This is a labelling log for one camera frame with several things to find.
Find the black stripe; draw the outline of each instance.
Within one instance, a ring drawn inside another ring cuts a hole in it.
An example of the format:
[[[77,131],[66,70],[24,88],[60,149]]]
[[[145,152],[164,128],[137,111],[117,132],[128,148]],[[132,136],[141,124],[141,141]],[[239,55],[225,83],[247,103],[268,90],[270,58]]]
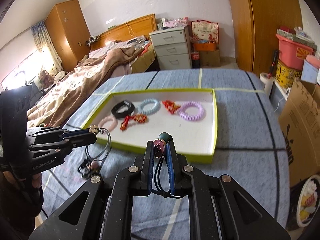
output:
[[[247,72],[245,72],[250,80],[250,83],[253,87],[253,89],[256,89],[249,74]],[[270,121],[269,121],[269,118],[267,116],[267,112],[266,110],[264,109],[263,107],[263,104],[261,102],[261,99],[260,99],[260,96],[258,93],[255,93],[257,98],[258,98],[258,101],[260,103],[260,106],[263,110],[263,114],[266,118],[266,121],[267,121],[267,125],[268,125],[268,128],[269,128],[269,133],[270,133],[270,137],[271,137],[271,141],[272,141],[272,147],[273,147],[273,151],[274,151],[274,155],[275,155],[275,163],[276,163],[276,187],[277,187],[277,197],[276,197],[276,210],[275,210],[275,220],[277,220],[278,218],[278,212],[279,212],[279,198],[280,198],[280,175],[279,175],[279,160],[278,160],[278,154],[277,154],[277,151],[276,151],[276,143],[275,143],[275,138],[273,136],[273,133],[272,133],[272,130],[271,130],[271,125],[270,125]]]
[[[143,237],[141,237],[141,236],[137,236],[137,235],[135,235],[135,234],[133,234],[133,233],[131,233],[131,237],[133,237],[133,238],[135,238],[135,239],[137,239],[137,240],[147,240],[147,239],[145,239],[145,238],[143,238]]]
[[[286,151],[285,148],[272,149],[272,148],[245,148],[245,147],[216,147],[217,150],[222,151],[252,151],[252,152],[273,152],[273,151]]]
[[[71,124],[68,124],[68,123],[66,123],[66,125],[67,126],[70,126],[70,127],[72,127],[72,128],[75,128],[75,129],[79,129],[79,130],[81,130],[82,128],[80,128],[80,127],[77,127],[77,126],[73,126],[73,125],[71,125]]]
[[[44,211],[44,209],[41,208],[41,210],[42,210],[42,212],[44,213],[44,215],[48,218],[48,215],[47,215],[47,213]]]
[[[158,74],[159,70],[156,72],[156,74],[153,76],[153,78],[151,78],[149,84],[147,85],[146,89],[148,89],[151,85],[151,83],[153,82],[153,80],[155,79],[156,75]]]
[[[65,187],[65,185],[63,185],[63,183],[58,179],[58,177],[50,169],[48,171],[57,180],[57,182],[60,184],[60,186],[71,196],[72,194],[70,193],[70,191]]]

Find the paper towel roll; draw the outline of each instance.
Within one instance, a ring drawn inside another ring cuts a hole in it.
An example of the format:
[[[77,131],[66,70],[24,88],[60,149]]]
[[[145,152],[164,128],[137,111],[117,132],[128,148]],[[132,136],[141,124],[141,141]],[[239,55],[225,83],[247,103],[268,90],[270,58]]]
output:
[[[267,97],[269,97],[270,93],[271,93],[274,78],[273,77],[268,78],[267,73],[261,73],[260,80],[265,84],[264,92],[266,93]]]

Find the wooden cabinet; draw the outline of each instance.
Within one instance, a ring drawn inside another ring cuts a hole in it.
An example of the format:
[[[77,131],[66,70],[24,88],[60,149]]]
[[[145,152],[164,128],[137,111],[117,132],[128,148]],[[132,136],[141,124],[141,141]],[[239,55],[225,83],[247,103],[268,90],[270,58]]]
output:
[[[230,0],[240,69],[256,75],[268,72],[273,51],[279,48],[280,26],[302,26],[298,0]]]
[[[70,72],[77,62],[89,54],[85,42],[90,33],[79,1],[70,0],[56,4],[45,21],[52,43],[62,60],[62,67]]]

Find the blue bedsheet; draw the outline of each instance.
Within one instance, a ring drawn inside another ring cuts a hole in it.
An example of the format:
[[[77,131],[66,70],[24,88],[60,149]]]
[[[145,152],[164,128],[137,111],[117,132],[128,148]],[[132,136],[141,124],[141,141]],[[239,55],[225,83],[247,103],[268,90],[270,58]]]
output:
[[[159,88],[214,88],[218,108],[217,146],[211,164],[193,164],[205,174],[231,175],[284,227],[290,202],[285,143],[263,84],[252,73],[229,69],[175,70],[112,78],[71,116],[64,128],[82,127],[94,107],[111,92]],[[90,146],[90,152],[103,146]],[[84,149],[43,174],[44,210],[51,214],[85,181],[77,172]],[[133,164],[135,154],[112,149],[101,169],[105,177]],[[169,188],[164,165],[161,181]],[[135,197],[132,233],[144,239],[189,239],[188,198]]]

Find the black bracelet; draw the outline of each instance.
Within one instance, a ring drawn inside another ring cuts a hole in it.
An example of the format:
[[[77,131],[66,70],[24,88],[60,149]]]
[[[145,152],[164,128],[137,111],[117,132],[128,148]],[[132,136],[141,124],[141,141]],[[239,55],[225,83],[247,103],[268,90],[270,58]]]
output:
[[[122,107],[122,106],[127,106],[128,107],[128,110],[124,111],[124,112],[121,112],[121,113],[118,113],[117,111]],[[134,111],[135,107],[134,107],[134,104],[131,103],[130,101],[128,100],[124,100],[118,104],[116,104],[112,110],[111,110],[111,113],[114,115],[114,117],[116,119],[124,119],[127,115],[130,115],[132,114],[132,112]]]

